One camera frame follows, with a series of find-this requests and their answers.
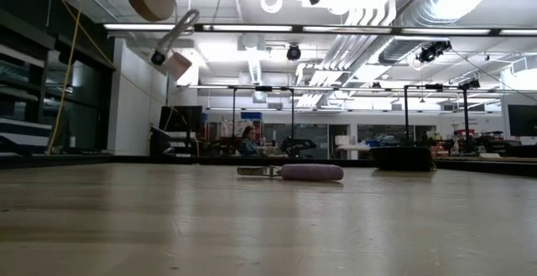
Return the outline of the purple handled pliers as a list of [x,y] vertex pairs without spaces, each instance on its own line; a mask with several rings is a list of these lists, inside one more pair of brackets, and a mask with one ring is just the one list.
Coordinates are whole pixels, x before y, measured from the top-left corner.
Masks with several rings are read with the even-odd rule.
[[241,176],[281,177],[283,180],[339,181],[344,170],[334,164],[285,164],[283,166],[237,167]]

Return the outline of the silver ventilation duct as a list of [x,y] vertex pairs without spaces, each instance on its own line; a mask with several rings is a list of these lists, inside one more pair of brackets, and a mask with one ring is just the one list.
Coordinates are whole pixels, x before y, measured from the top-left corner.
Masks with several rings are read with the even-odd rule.
[[[400,27],[450,26],[470,13],[481,0],[414,0],[395,21]],[[423,41],[393,39],[378,55],[378,62],[393,65]]]

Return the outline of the black overhead rig frame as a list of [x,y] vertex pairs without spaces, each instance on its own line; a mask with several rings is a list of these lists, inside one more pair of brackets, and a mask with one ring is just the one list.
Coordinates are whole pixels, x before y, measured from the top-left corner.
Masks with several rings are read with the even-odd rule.
[[409,106],[408,106],[408,91],[409,89],[417,89],[419,91],[431,90],[433,92],[443,92],[444,90],[451,90],[455,93],[461,93],[463,95],[463,115],[464,115],[464,133],[465,142],[470,142],[470,128],[469,128],[469,110],[468,110],[468,88],[464,86],[446,86],[440,83],[435,84],[422,84],[422,85],[405,85],[403,87],[404,92],[404,126],[405,126],[405,141],[409,141]]
[[232,89],[232,137],[235,137],[236,94],[238,90],[254,90],[262,92],[288,91],[291,94],[291,138],[295,139],[295,89],[289,86],[228,86]]

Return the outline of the black monitor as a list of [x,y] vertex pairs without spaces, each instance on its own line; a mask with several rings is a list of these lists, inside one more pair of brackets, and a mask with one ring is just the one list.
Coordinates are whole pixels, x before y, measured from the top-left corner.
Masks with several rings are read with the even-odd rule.
[[197,132],[201,128],[202,106],[161,107],[159,129],[165,132]]
[[537,137],[537,105],[508,105],[511,136]]

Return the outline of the dark storage shelving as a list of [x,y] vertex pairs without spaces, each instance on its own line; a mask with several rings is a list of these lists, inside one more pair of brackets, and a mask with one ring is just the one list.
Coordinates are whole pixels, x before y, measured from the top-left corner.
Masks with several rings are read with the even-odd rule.
[[0,0],[0,153],[104,148],[112,53],[104,28],[60,0]]

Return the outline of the fluorescent light strip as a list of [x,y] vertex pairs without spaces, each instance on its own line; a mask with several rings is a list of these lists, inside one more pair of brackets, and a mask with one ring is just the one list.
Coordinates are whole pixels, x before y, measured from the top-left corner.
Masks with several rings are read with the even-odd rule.
[[196,24],[196,32],[232,31],[232,32],[290,32],[292,26],[286,25],[241,25],[241,24]]
[[377,27],[327,27],[327,26],[304,26],[305,33],[319,34],[390,34],[392,29]]
[[170,31],[173,24],[157,23],[105,23],[104,28],[108,31]]
[[502,29],[499,35],[505,35],[509,37],[537,37],[537,29]]
[[407,35],[437,35],[437,36],[455,36],[455,35],[488,35],[490,29],[401,29],[401,34]]

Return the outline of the person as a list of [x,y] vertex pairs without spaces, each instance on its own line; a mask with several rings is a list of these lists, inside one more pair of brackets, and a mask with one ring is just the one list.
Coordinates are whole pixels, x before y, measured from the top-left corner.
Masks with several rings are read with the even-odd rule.
[[259,157],[261,155],[255,143],[255,132],[253,126],[246,126],[242,133],[239,153],[243,157]]

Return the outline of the dark calculator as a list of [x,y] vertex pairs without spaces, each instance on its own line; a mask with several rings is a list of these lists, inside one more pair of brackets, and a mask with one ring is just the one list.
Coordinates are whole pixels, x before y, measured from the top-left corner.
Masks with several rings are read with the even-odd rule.
[[423,147],[377,147],[369,150],[374,165],[389,171],[423,171],[435,169],[431,151]]

